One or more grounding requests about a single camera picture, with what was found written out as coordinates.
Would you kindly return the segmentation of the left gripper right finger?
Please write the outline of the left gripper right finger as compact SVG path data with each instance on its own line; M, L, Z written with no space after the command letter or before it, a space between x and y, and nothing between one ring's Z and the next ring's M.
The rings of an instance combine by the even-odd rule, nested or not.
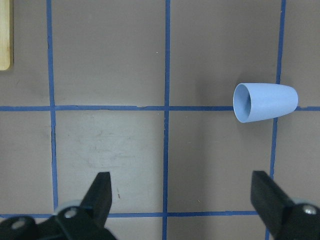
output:
M251 175L250 201L275 240L318 240L320 208L289 197L264 171Z

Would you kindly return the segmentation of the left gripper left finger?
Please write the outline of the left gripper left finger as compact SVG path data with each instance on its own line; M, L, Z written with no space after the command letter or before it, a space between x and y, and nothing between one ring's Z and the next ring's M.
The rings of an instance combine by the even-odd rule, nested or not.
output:
M2 240L115 240L105 228L112 205L111 174L99 172L79 205L61 209L42 223L28 215L0 223Z

